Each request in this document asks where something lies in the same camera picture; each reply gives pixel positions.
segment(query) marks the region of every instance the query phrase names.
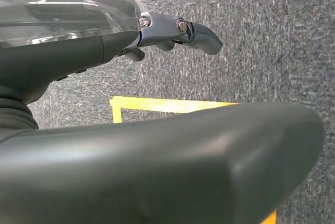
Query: bolt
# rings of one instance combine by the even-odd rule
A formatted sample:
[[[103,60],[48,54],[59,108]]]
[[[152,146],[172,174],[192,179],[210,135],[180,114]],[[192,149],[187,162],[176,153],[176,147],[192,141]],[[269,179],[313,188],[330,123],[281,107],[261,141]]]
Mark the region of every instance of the bolt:
[[[177,29],[179,32],[184,34],[187,30],[186,22],[183,19],[178,19],[177,20]]]
[[[150,23],[150,21],[146,17],[140,18],[139,22],[141,28],[146,28]]]

